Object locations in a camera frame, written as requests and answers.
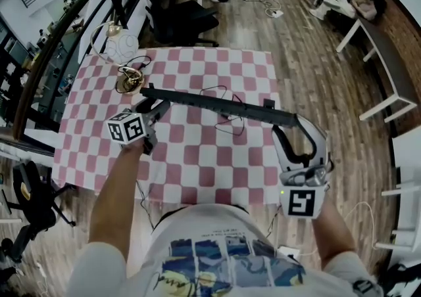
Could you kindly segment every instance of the office chair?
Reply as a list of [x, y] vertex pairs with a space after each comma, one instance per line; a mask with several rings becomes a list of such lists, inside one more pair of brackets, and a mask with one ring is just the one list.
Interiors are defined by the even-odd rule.
[[1, 241], [0, 259], [8, 256], [12, 261], [19, 263], [22, 253], [30, 240], [34, 240], [40, 231], [46, 231], [56, 223], [55, 210], [65, 222], [74, 227], [76, 223], [69, 221], [54, 202], [54, 199], [69, 189], [75, 189], [73, 185], [65, 185], [56, 191], [51, 185], [51, 169], [47, 174], [47, 181], [43, 183], [39, 177], [34, 162], [20, 164], [13, 168], [13, 189], [18, 199], [18, 204], [9, 202], [2, 189], [3, 204], [9, 214], [12, 209], [22, 210], [29, 225], [21, 228], [16, 240], [3, 239]]
[[150, 2], [151, 7], [146, 7], [146, 10], [152, 18], [151, 28], [159, 43], [172, 43], [175, 46], [210, 43], [213, 47], [219, 46], [216, 41], [199, 38], [200, 33], [219, 25], [219, 21], [213, 16], [216, 9], [205, 9], [192, 0], [180, 4], [170, 0], [167, 9], [162, 8], [161, 0]]

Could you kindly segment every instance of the black pole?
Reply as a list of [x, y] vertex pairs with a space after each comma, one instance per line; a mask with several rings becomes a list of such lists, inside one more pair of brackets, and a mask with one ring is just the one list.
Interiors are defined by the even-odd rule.
[[21, 0], [23, 2], [23, 4], [25, 5], [26, 8], [28, 8], [28, 6], [26, 5], [24, 0]]
[[112, 5], [114, 6], [116, 10], [116, 14], [118, 15], [118, 18], [120, 19], [121, 25], [123, 26], [123, 28], [127, 29], [126, 13], [124, 12], [123, 5], [121, 4], [121, 0], [111, 0], [111, 1], [112, 1]]

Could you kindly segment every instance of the graphic print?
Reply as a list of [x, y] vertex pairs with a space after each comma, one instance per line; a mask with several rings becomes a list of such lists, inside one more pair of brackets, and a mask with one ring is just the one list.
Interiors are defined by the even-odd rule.
[[222, 250], [217, 240], [175, 240], [168, 249], [169, 258], [155, 273], [151, 285], [155, 296], [223, 297], [234, 286], [242, 288], [297, 286], [303, 284], [304, 268], [285, 258], [259, 240], [251, 241], [256, 256], [250, 254], [245, 237], [225, 237]]
[[231, 288], [228, 261], [222, 258], [216, 241], [204, 240], [195, 243], [199, 263], [199, 288], [202, 296], [222, 296]]
[[225, 237], [225, 242], [229, 256], [250, 255], [250, 249], [245, 237]]
[[295, 216], [312, 216], [314, 212], [314, 199], [316, 191], [291, 190], [289, 196], [288, 214]]
[[236, 285], [243, 288], [252, 286], [270, 286], [268, 270], [263, 256], [236, 256]]
[[143, 135], [142, 123], [140, 117], [133, 118], [132, 120], [124, 123], [126, 130], [127, 140], [131, 141]]
[[162, 274], [154, 290], [159, 287], [173, 296], [196, 296], [195, 258], [191, 240], [172, 241], [170, 256], [162, 263]]
[[292, 263], [284, 258], [271, 258], [269, 260], [275, 286], [303, 284], [305, 270], [301, 264]]
[[121, 128], [116, 123], [108, 123], [108, 129], [110, 131], [111, 138], [115, 141], [124, 142], [123, 134]]

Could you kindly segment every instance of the person's arm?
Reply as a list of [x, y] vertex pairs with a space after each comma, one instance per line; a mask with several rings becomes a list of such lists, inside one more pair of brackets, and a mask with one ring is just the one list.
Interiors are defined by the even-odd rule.
[[355, 252], [354, 238], [328, 195], [312, 224], [322, 268], [341, 253]]
[[143, 140], [126, 145], [118, 155], [93, 207], [89, 243], [110, 244], [127, 261], [132, 229], [134, 193]]

